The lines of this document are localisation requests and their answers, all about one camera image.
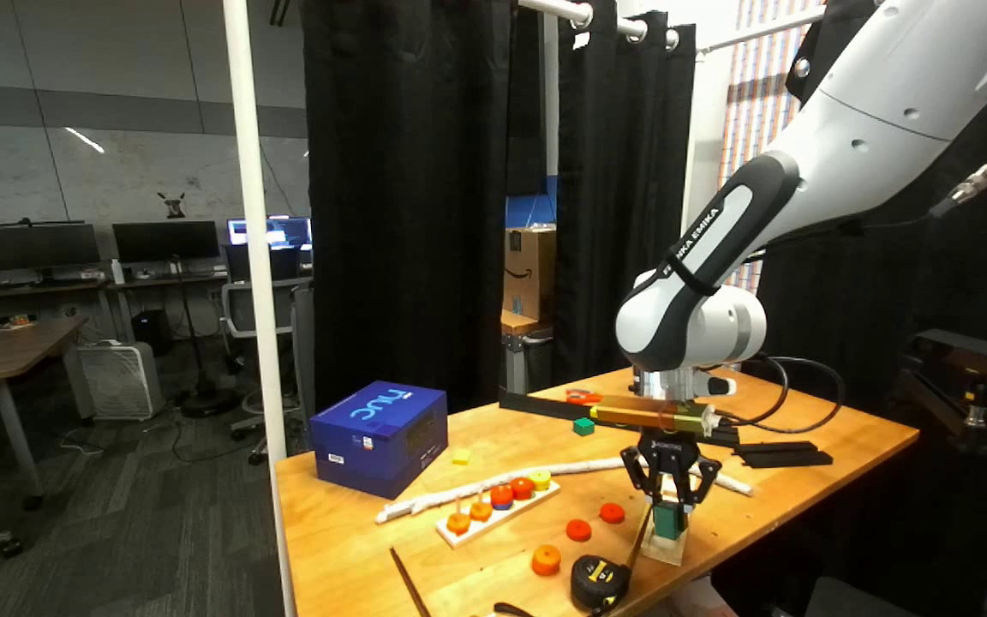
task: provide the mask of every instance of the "wooden table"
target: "wooden table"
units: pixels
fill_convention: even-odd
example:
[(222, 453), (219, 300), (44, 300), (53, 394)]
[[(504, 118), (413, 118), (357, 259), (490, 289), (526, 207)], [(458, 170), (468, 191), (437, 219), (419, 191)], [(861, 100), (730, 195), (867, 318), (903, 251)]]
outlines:
[(23, 330), (0, 330), (0, 418), (15, 450), (15, 459), (31, 485), (31, 500), (44, 498), (44, 482), (39, 476), (39, 462), (26, 450), (23, 426), (16, 418), (16, 403), (10, 394), (10, 380), (39, 365), (44, 357), (57, 352), (75, 332), (81, 318), (71, 314), (44, 314)]
[[(737, 378), (740, 394), (717, 403), (733, 413), (763, 410), (777, 386)], [(631, 374), (603, 374), (546, 390), (561, 396), (566, 386), (589, 386), (606, 394), (628, 394)], [(804, 426), (823, 418), (829, 402), (790, 394), (774, 426)], [(702, 507), (692, 514), (685, 560), (666, 566), (639, 557), (631, 578), (631, 597), (617, 614), (639, 614), (666, 598), (678, 587), (706, 575), (730, 554), (743, 551), (757, 539), (770, 534), (785, 520), (799, 517), (813, 504), (826, 500), (838, 485), (861, 478), (874, 467), (919, 438), (915, 429), (894, 426), (855, 407), (844, 407), (829, 426), (807, 432), (814, 444), (834, 453), (834, 467), (789, 467), (789, 470), (747, 470), (730, 450), (702, 444), (706, 454), (724, 459), (724, 471), (747, 478), (749, 498), (714, 485)], [(622, 444), (635, 444), (636, 432), (595, 429), (575, 435), (570, 420), (504, 410), (498, 403), (458, 410), (448, 418), (448, 450), (401, 493), (419, 498), (448, 491), (458, 482), (490, 478), (546, 462), (610, 459)], [(458, 467), (452, 453), (468, 450), (468, 462)], [(559, 476), (561, 491), (546, 504), (490, 527), (485, 534), (448, 548), (437, 539), (435, 520), (452, 507), (435, 507), (413, 517), (378, 523), (373, 517), (392, 504), (371, 493), (357, 493), (316, 476), (316, 454), (283, 459), (277, 470), (280, 530), (291, 566), (291, 594), (302, 617), (307, 614), (410, 614), (409, 588), (392, 560), (392, 546), (409, 560), (432, 614), (464, 617), (490, 614), (492, 598), (517, 603), (530, 614), (579, 614), (570, 603), (570, 566), (575, 554), (606, 554), (622, 560), (646, 507), (622, 470)], [(603, 523), (599, 504), (622, 504), (622, 523)], [(570, 540), (566, 520), (586, 517), (591, 523), (589, 540)], [(526, 560), (538, 546), (561, 551), (561, 572), (538, 578)]]

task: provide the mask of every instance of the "floor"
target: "floor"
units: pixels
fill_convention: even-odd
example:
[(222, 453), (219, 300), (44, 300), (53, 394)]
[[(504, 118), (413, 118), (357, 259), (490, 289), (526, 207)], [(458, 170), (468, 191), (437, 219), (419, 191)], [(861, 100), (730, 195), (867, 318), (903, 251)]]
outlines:
[[(209, 374), (236, 386), (211, 341)], [(159, 358), (163, 394), (194, 382), (186, 344)], [(0, 527), (23, 551), (0, 554), (0, 617), (275, 617), (280, 606), (268, 467), (228, 438), (241, 407), (85, 426), (57, 358), (15, 382), (48, 500), (26, 510), (0, 429)]]

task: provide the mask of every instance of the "blue box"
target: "blue box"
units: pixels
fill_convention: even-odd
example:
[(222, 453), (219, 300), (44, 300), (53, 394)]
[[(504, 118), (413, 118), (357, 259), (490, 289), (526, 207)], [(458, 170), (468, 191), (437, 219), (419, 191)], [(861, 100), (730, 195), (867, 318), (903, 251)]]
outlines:
[(310, 420), (316, 470), (378, 498), (398, 498), (445, 444), (443, 390), (373, 380)]

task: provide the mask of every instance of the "robotic arm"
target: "robotic arm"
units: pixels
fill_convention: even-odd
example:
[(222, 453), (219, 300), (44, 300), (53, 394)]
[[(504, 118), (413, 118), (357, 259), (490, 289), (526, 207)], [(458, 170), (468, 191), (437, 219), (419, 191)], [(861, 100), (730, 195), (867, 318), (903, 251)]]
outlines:
[[(987, 0), (885, 0), (794, 124), (706, 201), (617, 310), (639, 394), (692, 402), (763, 344), (761, 300), (719, 281), (774, 237), (877, 207), (987, 105)], [(987, 164), (932, 214), (973, 197)]]

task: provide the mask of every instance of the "cardboard box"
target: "cardboard box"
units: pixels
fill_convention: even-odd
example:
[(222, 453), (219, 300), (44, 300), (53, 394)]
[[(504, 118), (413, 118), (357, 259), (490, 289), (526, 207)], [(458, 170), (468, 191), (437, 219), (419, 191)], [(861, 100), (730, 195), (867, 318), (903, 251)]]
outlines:
[(310, 420), (316, 470), (378, 498), (398, 498), (445, 444), (443, 390), (373, 380)]
[(559, 234), (553, 226), (504, 234), (504, 310), (534, 320), (548, 318), (556, 293), (556, 246)]

